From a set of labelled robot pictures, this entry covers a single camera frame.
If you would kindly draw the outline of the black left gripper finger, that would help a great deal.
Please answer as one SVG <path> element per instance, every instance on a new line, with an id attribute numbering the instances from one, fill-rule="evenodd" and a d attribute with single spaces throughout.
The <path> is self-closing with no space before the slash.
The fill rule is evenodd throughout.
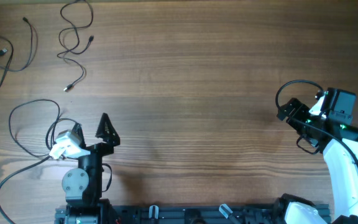
<path id="1" fill-rule="evenodd" d="M 80 123 L 75 123 L 72 131 L 78 136 L 78 139 L 80 140 L 79 147 L 85 149 L 86 143 L 83 135 L 82 125 Z"/>
<path id="2" fill-rule="evenodd" d="M 107 113 L 102 114 L 95 137 L 102 139 L 110 146 L 119 146 L 121 144 L 121 139 Z"/>

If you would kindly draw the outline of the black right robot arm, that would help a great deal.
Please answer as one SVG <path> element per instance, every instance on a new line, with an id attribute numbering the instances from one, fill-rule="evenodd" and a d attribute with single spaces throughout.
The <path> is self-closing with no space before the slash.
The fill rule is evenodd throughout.
<path id="1" fill-rule="evenodd" d="M 351 124 L 356 94 L 328 88 L 315 98 L 312 108 L 292 98 L 277 106 L 277 116 L 323 155 L 333 189 L 335 222 L 358 223 L 358 128 Z"/>

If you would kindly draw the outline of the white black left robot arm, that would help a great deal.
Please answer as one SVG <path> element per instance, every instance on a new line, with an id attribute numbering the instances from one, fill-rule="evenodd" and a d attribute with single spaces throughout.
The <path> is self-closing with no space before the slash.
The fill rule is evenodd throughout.
<path id="1" fill-rule="evenodd" d="M 49 155 L 53 159 L 69 158 L 78 161 L 78 167 L 69 170 L 62 179 L 67 205 L 55 211 L 59 224 L 120 223 L 121 218 L 108 199 L 102 199 L 103 157 L 114 153 L 120 137 L 109 116 L 103 113 L 95 134 L 102 141 L 91 146 L 85 144 L 82 127 L 76 123 L 72 129 L 58 134 Z"/>

